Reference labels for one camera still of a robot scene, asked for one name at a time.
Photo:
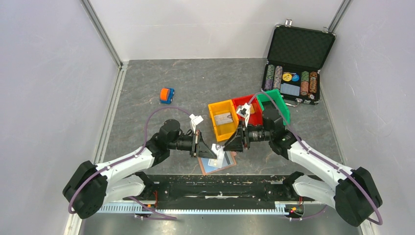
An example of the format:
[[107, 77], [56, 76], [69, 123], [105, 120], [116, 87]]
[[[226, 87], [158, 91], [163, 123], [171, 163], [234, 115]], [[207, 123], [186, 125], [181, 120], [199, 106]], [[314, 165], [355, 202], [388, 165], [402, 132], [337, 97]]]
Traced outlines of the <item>tan leather card holder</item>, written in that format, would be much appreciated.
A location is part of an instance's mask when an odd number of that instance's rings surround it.
[[230, 168], [236, 165], [235, 160], [236, 152], [226, 152], [223, 155], [223, 158], [214, 160], [199, 158], [199, 166], [201, 168], [202, 174], [204, 176], [213, 174], [215, 172]]

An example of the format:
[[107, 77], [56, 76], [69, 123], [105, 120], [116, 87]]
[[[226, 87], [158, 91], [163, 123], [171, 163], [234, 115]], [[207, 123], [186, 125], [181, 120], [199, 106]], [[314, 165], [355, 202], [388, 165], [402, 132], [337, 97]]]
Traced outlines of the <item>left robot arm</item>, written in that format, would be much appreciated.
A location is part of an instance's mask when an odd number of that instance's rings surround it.
[[154, 193], [153, 182], [143, 171], [162, 163], [171, 150], [187, 151], [195, 158], [217, 158], [201, 131], [190, 129], [183, 133], [177, 120], [168, 119], [135, 151], [100, 164], [81, 163], [62, 192], [69, 212], [86, 219], [113, 201], [130, 196], [149, 199]]

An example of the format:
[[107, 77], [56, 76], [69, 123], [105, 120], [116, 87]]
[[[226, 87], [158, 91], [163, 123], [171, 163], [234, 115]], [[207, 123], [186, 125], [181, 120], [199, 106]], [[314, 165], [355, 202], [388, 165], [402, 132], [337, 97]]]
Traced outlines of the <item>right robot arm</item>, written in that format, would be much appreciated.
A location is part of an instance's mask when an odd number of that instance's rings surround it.
[[285, 119], [277, 109], [263, 111], [262, 125], [248, 123], [250, 111], [247, 107], [240, 107], [236, 113], [241, 120], [226, 141], [225, 151], [243, 152], [253, 142], [266, 141], [274, 153], [318, 177], [315, 180], [301, 172], [292, 173], [282, 187], [287, 199], [306, 197], [324, 203], [354, 227], [365, 220], [382, 225], [379, 208], [383, 201], [367, 169], [353, 169], [318, 152], [284, 124]]

